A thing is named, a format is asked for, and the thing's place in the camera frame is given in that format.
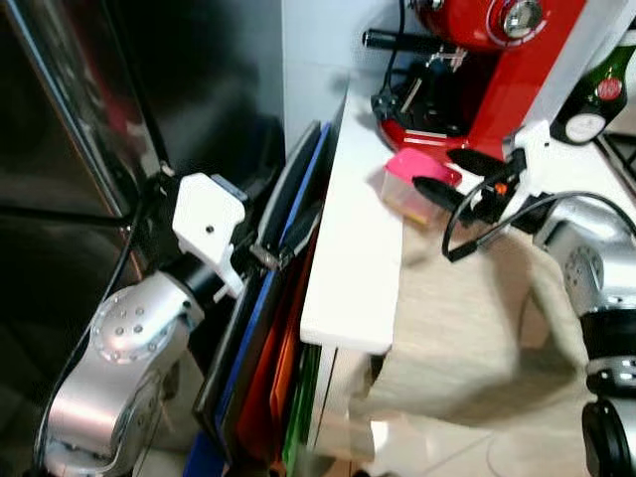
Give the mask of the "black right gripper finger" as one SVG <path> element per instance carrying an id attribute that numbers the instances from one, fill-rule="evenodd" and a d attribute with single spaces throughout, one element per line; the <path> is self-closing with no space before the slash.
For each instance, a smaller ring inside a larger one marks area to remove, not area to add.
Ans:
<path id="1" fill-rule="evenodd" d="M 446 151 L 446 156 L 450 163 L 483 179 L 504 179 L 508 172 L 508 164 L 503 159 L 474 149 L 450 149 Z"/>
<path id="2" fill-rule="evenodd" d="M 457 213 L 463 210 L 469 201 L 462 192 L 440 179 L 417 176 L 412 179 L 412 184 L 420 195 L 446 213 Z"/>

